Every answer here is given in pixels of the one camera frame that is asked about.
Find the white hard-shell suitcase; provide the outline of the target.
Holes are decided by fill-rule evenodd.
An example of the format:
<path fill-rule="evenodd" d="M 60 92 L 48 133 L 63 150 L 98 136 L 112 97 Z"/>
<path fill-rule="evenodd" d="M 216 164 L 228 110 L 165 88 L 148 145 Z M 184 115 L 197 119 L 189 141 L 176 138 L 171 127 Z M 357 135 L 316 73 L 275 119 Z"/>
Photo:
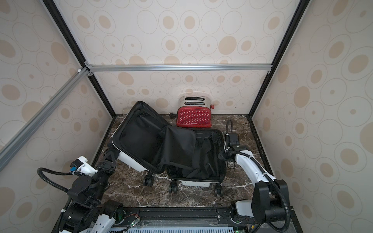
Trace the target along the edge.
<path fill-rule="evenodd" d="M 154 175 L 167 173 L 169 193 L 177 183 L 209 187 L 223 196 L 227 168 L 223 160 L 224 138 L 217 129 L 188 129 L 172 126 L 147 103 L 138 101 L 111 137 L 110 147 L 123 163 L 138 172 L 147 171 L 144 186 L 152 186 Z"/>

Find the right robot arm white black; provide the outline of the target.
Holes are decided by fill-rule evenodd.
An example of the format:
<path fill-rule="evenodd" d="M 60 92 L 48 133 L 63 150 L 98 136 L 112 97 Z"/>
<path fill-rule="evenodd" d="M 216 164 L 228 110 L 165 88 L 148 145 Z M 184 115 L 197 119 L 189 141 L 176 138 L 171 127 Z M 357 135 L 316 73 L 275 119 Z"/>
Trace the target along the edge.
<path fill-rule="evenodd" d="M 254 186 L 251 200 L 233 204 L 235 215 L 254 219 L 251 233 L 259 230 L 262 224 L 268 224 L 278 233 L 286 232 L 291 220 L 287 183 L 267 172 L 253 153 L 240 145 L 238 134 L 233 132 L 232 120 L 226 123 L 224 139 L 223 159 L 240 166 Z"/>

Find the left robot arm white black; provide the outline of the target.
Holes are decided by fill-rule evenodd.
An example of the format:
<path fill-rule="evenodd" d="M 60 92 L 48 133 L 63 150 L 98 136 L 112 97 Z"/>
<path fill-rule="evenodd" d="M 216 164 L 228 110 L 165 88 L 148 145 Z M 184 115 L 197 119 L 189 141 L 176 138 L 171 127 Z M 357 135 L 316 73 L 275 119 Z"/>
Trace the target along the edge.
<path fill-rule="evenodd" d="M 52 232 L 80 233 L 92 225 L 94 233 L 105 233 L 112 226 L 123 223 L 125 210 L 122 203 L 116 201 L 102 203 L 103 195 L 110 186 L 108 180 L 116 169 L 118 157 L 118 149 L 108 148 L 103 161 L 96 169 L 87 164 L 84 157 L 73 161 L 69 172 L 57 172 L 47 168 L 37 169 L 41 180 L 69 197 Z M 77 179 L 71 188 L 66 188 L 49 179 L 47 173 L 57 176 L 76 175 Z"/>

